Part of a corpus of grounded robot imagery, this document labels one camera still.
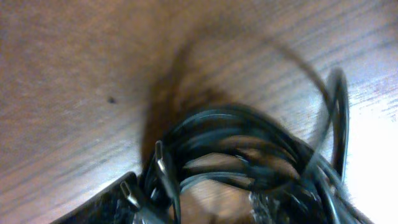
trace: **brown wood surface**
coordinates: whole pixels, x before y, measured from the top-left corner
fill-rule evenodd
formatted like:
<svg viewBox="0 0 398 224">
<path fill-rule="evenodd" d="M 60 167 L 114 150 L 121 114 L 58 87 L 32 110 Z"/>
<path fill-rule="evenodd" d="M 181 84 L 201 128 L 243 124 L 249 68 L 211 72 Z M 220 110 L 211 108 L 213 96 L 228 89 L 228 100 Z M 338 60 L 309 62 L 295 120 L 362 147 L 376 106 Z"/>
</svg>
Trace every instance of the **brown wood surface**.
<svg viewBox="0 0 398 224">
<path fill-rule="evenodd" d="M 333 67 L 349 84 L 352 202 L 394 223 L 397 40 L 393 0 L 0 1 L 0 223 L 51 222 L 140 173 L 199 106 L 250 105 L 310 141 L 307 73 Z M 214 186 L 183 196 L 186 223 L 249 210 L 246 192 Z"/>
</svg>

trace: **dark spot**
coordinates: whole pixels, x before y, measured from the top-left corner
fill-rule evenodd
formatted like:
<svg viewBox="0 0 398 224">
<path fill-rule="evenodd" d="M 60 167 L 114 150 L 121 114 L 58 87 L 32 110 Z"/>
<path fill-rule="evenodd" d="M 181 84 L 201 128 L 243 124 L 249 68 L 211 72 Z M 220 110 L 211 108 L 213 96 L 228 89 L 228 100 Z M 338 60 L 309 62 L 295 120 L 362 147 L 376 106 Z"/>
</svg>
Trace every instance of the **dark spot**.
<svg viewBox="0 0 398 224">
<path fill-rule="evenodd" d="M 112 96 L 110 96 L 110 97 L 108 98 L 108 103 L 116 104 L 116 100 L 115 100 Z"/>
</svg>

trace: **black cord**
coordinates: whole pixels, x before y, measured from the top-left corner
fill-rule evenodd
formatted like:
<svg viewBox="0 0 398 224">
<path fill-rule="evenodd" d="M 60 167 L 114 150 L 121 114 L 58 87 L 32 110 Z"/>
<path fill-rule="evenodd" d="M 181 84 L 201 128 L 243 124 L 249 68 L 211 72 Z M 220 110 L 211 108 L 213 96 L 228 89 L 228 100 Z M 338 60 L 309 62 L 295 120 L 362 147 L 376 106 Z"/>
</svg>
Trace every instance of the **black cord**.
<svg viewBox="0 0 398 224">
<path fill-rule="evenodd" d="M 179 122 L 156 143 L 152 159 L 139 179 L 138 188 L 144 197 L 148 198 L 148 202 L 145 203 L 156 209 L 152 213 L 148 213 L 147 210 L 145 214 L 141 213 L 143 219 L 150 215 L 164 217 L 172 205 L 174 219 L 169 217 L 166 220 L 151 220 L 157 220 L 158 223 L 180 223 L 180 194 L 201 181 L 215 180 L 259 193 L 261 196 L 258 202 L 263 207 L 278 200 L 281 210 L 273 208 L 274 212 L 267 213 L 273 214 L 271 218 L 276 219 L 276 222 L 281 222 L 278 221 L 278 217 L 288 215 L 300 218 L 300 221 L 307 220 L 307 223 L 355 223 L 355 220 L 369 223 L 366 217 L 346 201 L 341 181 L 345 171 L 349 117 L 347 85 L 341 70 L 332 72 L 328 86 L 325 103 L 329 115 L 326 123 L 319 127 L 320 135 L 317 136 L 314 149 L 290 134 L 273 119 L 247 106 L 232 105 L 201 110 Z M 338 123 L 335 128 L 338 134 L 338 140 L 335 142 L 338 158 L 334 167 L 320 154 L 333 120 Z M 231 136 L 249 136 L 271 145 L 220 144 L 222 140 Z M 300 174 L 300 178 L 295 179 L 258 162 L 244 149 L 256 149 L 261 156 L 273 156 L 289 163 Z M 209 167 L 195 170 L 185 168 L 195 159 L 215 152 L 238 158 L 243 167 Z M 234 177 L 248 177 L 254 179 L 254 182 L 249 185 L 242 184 L 235 181 Z M 332 193 L 332 187 L 336 189 L 335 193 Z"/>
</svg>

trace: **wooden surface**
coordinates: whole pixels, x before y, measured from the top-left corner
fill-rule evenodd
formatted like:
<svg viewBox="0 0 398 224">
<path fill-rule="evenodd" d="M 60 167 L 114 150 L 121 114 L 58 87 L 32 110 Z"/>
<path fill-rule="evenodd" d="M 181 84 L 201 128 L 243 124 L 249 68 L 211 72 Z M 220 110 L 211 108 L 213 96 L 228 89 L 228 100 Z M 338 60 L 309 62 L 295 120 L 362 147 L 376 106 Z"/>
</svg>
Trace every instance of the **wooden surface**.
<svg viewBox="0 0 398 224">
<path fill-rule="evenodd" d="M 51 222 L 140 172 L 199 106 L 244 103 L 310 141 L 306 74 L 333 67 L 349 83 L 352 202 L 396 219 L 397 1 L 4 0 L 0 15 L 0 223 Z M 186 223 L 240 216 L 247 194 L 213 185 L 183 196 Z"/>
</svg>

